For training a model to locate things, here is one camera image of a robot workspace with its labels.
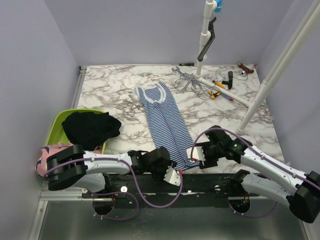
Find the blue white striped garment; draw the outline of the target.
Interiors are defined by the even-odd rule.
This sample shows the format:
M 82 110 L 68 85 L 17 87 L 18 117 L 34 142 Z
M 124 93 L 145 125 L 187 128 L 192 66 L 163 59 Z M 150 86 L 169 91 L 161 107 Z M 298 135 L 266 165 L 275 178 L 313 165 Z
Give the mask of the blue white striped garment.
M 187 149 L 194 141 L 168 86 L 160 81 L 155 87 L 137 87 L 135 92 L 143 105 L 155 147 L 168 150 L 176 169 L 184 171 L 199 166 L 199 162 L 188 157 Z

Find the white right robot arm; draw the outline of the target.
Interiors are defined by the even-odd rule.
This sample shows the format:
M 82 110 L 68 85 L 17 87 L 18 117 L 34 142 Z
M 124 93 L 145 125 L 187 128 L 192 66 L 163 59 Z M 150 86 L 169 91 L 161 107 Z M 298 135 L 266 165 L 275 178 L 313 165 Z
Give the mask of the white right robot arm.
M 219 126 L 203 132 L 208 142 L 202 145 L 201 161 L 220 158 L 235 161 L 256 171 L 239 171 L 238 179 L 230 183 L 230 191 L 241 196 L 245 192 L 257 194 L 280 203 L 305 223 L 313 223 L 320 213 L 320 175 L 305 173 L 288 166 L 258 149 L 250 141 Z

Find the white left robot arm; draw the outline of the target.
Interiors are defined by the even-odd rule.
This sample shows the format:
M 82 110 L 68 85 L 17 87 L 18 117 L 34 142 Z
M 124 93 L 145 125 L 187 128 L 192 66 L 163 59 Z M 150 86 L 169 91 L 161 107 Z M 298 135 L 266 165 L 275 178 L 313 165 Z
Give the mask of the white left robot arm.
M 87 189 L 104 198 L 110 194 L 111 185 L 105 174 L 142 175 L 150 173 L 174 186 L 181 184 L 180 174 L 175 170 L 176 163 L 170 158 L 165 147 L 152 151 L 130 150 L 127 153 L 110 155 L 84 151 L 80 144 L 61 147 L 45 152 L 46 171 L 43 177 L 48 180 L 50 191 L 69 187 Z

